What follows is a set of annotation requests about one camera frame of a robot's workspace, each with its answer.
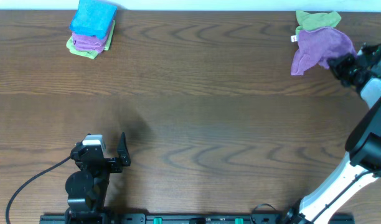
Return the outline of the purple microfibre cloth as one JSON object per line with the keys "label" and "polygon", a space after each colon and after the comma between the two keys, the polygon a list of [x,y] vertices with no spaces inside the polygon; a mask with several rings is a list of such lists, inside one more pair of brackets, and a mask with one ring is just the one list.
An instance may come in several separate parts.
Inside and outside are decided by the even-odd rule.
{"label": "purple microfibre cloth", "polygon": [[301,30],[298,34],[298,46],[291,65],[291,75],[303,75],[316,64],[328,70],[329,59],[347,54],[357,55],[350,38],[332,27]]}

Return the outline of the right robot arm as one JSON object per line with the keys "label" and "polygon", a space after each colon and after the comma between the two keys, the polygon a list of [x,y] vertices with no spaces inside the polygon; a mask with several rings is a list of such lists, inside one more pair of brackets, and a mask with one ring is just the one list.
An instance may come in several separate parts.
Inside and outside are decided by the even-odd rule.
{"label": "right robot arm", "polygon": [[315,191],[296,202],[281,223],[354,223],[352,215],[336,212],[381,178],[381,44],[363,45],[357,55],[330,58],[328,64],[344,87],[354,88],[369,111],[347,138],[341,163]]}

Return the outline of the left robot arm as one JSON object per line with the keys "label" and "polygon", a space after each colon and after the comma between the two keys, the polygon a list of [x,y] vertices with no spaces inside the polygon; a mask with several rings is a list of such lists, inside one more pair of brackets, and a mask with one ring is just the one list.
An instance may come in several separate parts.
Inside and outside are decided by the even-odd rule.
{"label": "left robot arm", "polygon": [[117,157],[106,158],[106,149],[101,134],[88,134],[76,143],[70,158],[79,168],[65,183],[68,194],[68,212],[65,223],[114,223],[115,214],[105,207],[110,175],[121,173],[131,165],[125,133],[117,147]]}

